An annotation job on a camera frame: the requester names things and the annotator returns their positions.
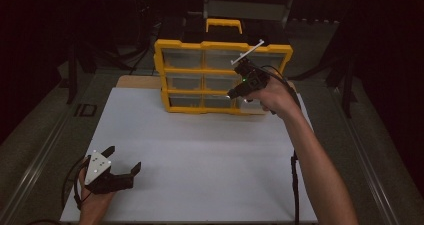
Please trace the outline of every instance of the wire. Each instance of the wire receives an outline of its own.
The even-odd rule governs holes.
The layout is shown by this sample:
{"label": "wire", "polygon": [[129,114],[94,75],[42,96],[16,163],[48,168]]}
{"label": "wire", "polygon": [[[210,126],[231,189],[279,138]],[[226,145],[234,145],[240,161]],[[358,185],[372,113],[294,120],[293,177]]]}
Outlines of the wire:
{"label": "wire", "polygon": [[74,177],[74,199],[75,199],[75,202],[77,203],[78,209],[81,209],[81,205],[82,205],[82,202],[83,202],[83,201],[81,201],[81,197],[79,196],[79,192],[78,192],[78,180],[79,180],[78,178],[79,178],[79,174],[80,174],[81,170],[83,170],[85,167],[88,166],[90,158],[91,158],[91,156],[88,156],[87,160],[85,160],[84,163],[82,163],[80,165],[80,167],[78,168],[77,173],[75,173],[75,177]]}
{"label": "wire", "polygon": [[131,71],[128,75],[132,75],[133,72],[137,69],[138,64],[144,58],[144,56],[146,56],[147,52],[149,51],[149,47],[150,47],[150,41],[146,41],[146,46],[145,46],[144,52],[141,54],[141,56],[137,60],[137,62],[135,62],[134,66],[131,68]]}
{"label": "wire", "polygon": [[299,224],[299,180],[297,177],[297,168],[296,168],[296,161],[297,161],[297,155],[296,151],[293,152],[293,156],[291,157],[291,169],[292,169],[292,188],[293,188],[293,195],[294,195],[294,224]]}
{"label": "wire", "polygon": [[92,192],[90,192],[88,195],[87,195],[87,197],[85,197],[82,201],[81,201],[81,203],[84,203],[85,202],[85,200],[87,200],[87,198],[88,197],[90,197],[90,195],[92,194]]}
{"label": "wire", "polygon": [[138,59],[140,59],[140,57],[136,57],[136,58],[134,58],[134,59],[132,59],[132,60],[130,60],[130,61],[128,61],[128,62],[125,62],[127,65],[129,65],[129,64],[131,64],[132,62],[134,62],[134,61],[137,61]]}
{"label": "wire", "polygon": [[[287,82],[287,79],[284,78],[283,75],[280,72],[278,72],[276,68],[274,68],[274,67],[272,67],[270,65],[264,65],[262,67],[258,67],[254,63],[250,63],[250,65],[253,66],[254,68],[256,68],[256,69],[264,72],[264,73],[267,73],[271,77],[273,77],[273,78],[277,79],[278,81],[280,81],[284,86],[286,86],[287,89],[288,89],[288,91],[289,91],[289,93],[290,93],[290,95],[292,96],[293,100],[296,102],[297,106],[299,106],[299,108],[301,108],[300,101],[299,101],[299,98],[297,97],[296,91],[289,85],[289,83]],[[276,70],[276,72],[277,72],[277,74],[279,76],[277,74],[275,74],[275,73],[270,72],[267,69],[264,69],[264,67],[272,67],[274,70]]]}
{"label": "wire", "polygon": [[273,67],[271,65],[264,65],[261,68],[272,68],[272,70],[274,70],[278,75],[280,75],[281,77],[283,77],[283,75],[280,73],[280,71],[278,71],[278,69],[276,69],[275,67]]}
{"label": "wire", "polygon": [[62,185],[62,197],[61,197],[61,202],[62,202],[62,209],[65,208],[65,189],[66,189],[66,183],[67,182],[73,182],[73,180],[69,180],[69,176],[71,176],[72,171],[74,171],[75,167],[81,163],[81,161],[84,159],[85,156],[82,156],[80,159],[78,159],[78,161],[76,161],[74,163],[74,165],[72,165],[71,169],[68,171],[68,173],[66,174],[65,180],[63,181],[63,185]]}
{"label": "wire", "polygon": [[156,71],[156,67],[155,67],[155,66],[153,66],[153,68],[152,68],[152,73],[150,74],[150,76],[153,76],[153,75],[155,74],[155,71]]}

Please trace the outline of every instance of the black cable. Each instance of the black cable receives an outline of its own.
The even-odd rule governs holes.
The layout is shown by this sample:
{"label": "black cable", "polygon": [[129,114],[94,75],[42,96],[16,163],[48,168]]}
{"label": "black cable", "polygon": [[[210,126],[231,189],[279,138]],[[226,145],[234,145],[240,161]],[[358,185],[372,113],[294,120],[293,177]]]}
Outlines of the black cable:
{"label": "black cable", "polygon": [[137,69],[138,64],[144,58],[144,56],[146,56],[147,52],[149,51],[149,46],[150,46],[150,41],[146,41],[146,46],[145,46],[144,52],[141,54],[141,56],[137,60],[137,62],[135,62],[134,66],[131,68],[131,71],[128,75],[132,75],[133,72]]}
{"label": "black cable", "polygon": [[133,58],[133,57],[137,56],[138,54],[140,54],[142,52],[143,52],[143,49],[137,48],[136,50],[134,50],[132,52],[128,52],[128,53],[125,53],[125,54],[120,54],[116,58],[124,61],[125,59]]}
{"label": "black cable", "polygon": [[85,198],[81,201],[81,203],[84,203],[84,202],[85,202],[85,200],[87,200],[87,198],[89,198],[91,194],[92,194],[92,192],[90,192],[90,193],[87,195],[87,197],[85,197]]}
{"label": "black cable", "polygon": [[[275,73],[271,73],[266,69],[263,68],[272,68],[278,75],[277,76]],[[299,108],[301,108],[300,102],[297,98],[296,92],[294,91],[294,89],[292,87],[290,87],[287,83],[287,81],[284,79],[283,75],[273,66],[270,65],[265,65],[259,68],[261,71],[266,72],[267,74],[269,74],[270,76],[276,78],[278,81],[280,81],[281,83],[283,83],[284,85],[288,86],[290,89],[290,92],[294,92],[294,94],[292,94],[293,99],[295,100],[295,102],[297,103],[297,105],[299,106]],[[293,195],[294,195],[294,224],[298,225],[299,224],[299,179],[297,176],[297,168],[296,168],[296,161],[298,160],[297,158],[297,154],[296,151],[293,152],[293,156],[290,158],[290,162],[291,162],[291,170],[292,170],[292,188],[293,188]]]}
{"label": "black cable", "polygon": [[130,60],[130,61],[128,61],[128,62],[125,62],[126,64],[130,64],[130,63],[132,63],[132,62],[134,62],[134,61],[137,61],[138,59],[140,59],[140,57],[136,57],[136,58],[134,58],[134,59],[132,59],[132,60]]}
{"label": "black cable", "polygon": [[79,196],[79,192],[78,192],[79,174],[80,174],[82,169],[84,169],[85,167],[88,166],[88,163],[90,162],[90,158],[91,158],[91,156],[88,156],[87,160],[85,160],[84,163],[82,163],[79,166],[77,173],[75,173],[75,177],[74,177],[74,199],[75,199],[75,202],[77,203],[78,209],[81,209],[81,205],[82,205],[82,202],[83,202],[83,201],[81,201],[81,197]]}
{"label": "black cable", "polygon": [[155,71],[156,71],[156,68],[155,68],[155,66],[153,66],[153,68],[152,68],[152,73],[150,74],[150,76],[153,76],[153,75],[154,75],[154,73],[155,73]]}
{"label": "black cable", "polygon": [[68,171],[68,173],[66,174],[65,180],[63,181],[63,185],[62,185],[62,195],[61,195],[61,202],[62,202],[62,209],[65,208],[65,189],[66,189],[66,182],[72,181],[69,180],[69,176],[71,175],[72,171],[74,171],[75,167],[81,163],[81,161],[84,159],[85,156],[82,156],[80,159],[78,159],[78,161],[76,161],[71,169]]}
{"label": "black cable", "polygon": [[296,168],[296,161],[297,161],[297,155],[296,152],[293,152],[293,156],[291,157],[291,169],[292,169],[292,188],[293,188],[293,195],[294,195],[294,224],[299,224],[299,180],[297,177],[297,168]]}

